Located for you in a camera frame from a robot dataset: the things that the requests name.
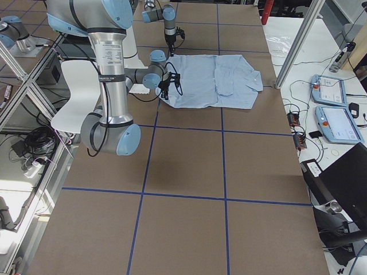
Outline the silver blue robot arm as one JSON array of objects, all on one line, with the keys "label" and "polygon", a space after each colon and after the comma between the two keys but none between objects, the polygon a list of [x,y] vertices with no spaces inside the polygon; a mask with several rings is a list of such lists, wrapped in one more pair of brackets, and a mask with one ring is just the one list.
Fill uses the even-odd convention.
[{"label": "silver blue robot arm", "polygon": [[48,22],[52,29],[72,36],[88,37],[96,57],[101,105],[87,114],[81,126],[81,140],[87,150],[132,155],[138,148],[141,130],[128,111],[128,92],[135,84],[167,100],[169,86],[182,92],[180,75],[170,72],[161,50],[150,54],[147,68],[126,68],[123,40],[132,26],[130,1],[48,1]]},{"label": "silver blue robot arm", "polygon": [[175,46],[177,37],[182,39],[182,43],[185,40],[185,31],[176,26],[176,10],[171,4],[165,4],[161,6],[159,1],[144,1],[144,11],[142,12],[142,18],[145,23],[163,21],[164,23],[164,36],[165,42],[169,50],[169,56],[174,56],[176,48]]}]

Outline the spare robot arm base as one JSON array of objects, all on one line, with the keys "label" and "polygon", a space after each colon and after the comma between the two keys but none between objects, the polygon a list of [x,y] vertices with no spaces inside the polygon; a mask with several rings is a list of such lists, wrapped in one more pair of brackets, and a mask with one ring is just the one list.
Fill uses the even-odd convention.
[{"label": "spare robot arm base", "polygon": [[19,17],[10,15],[1,18],[1,42],[10,50],[14,57],[37,57],[46,38],[30,35]]}]

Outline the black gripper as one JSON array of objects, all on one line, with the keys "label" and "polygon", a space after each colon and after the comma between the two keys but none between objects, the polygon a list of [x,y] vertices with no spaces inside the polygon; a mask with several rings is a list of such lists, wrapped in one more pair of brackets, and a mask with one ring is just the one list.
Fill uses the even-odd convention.
[{"label": "black gripper", "polygon": [[175,42],[177,36],[180,36],[183,40],[185,39],[185,31],[180,27],[175,27],[172,29],[165,28],[165,41],[170,51],[170,57],[174,56]]},{"label": "black gripper", "polygon": [[180,93],[178,90],[178,88],[180,87],[180,74],[179,73],[169,72],[167,79],[162,80],[159,83],[158,88],[161,90],[162,99],[168,99],[169,86],[171,83],[175,85],[177,92]]}]

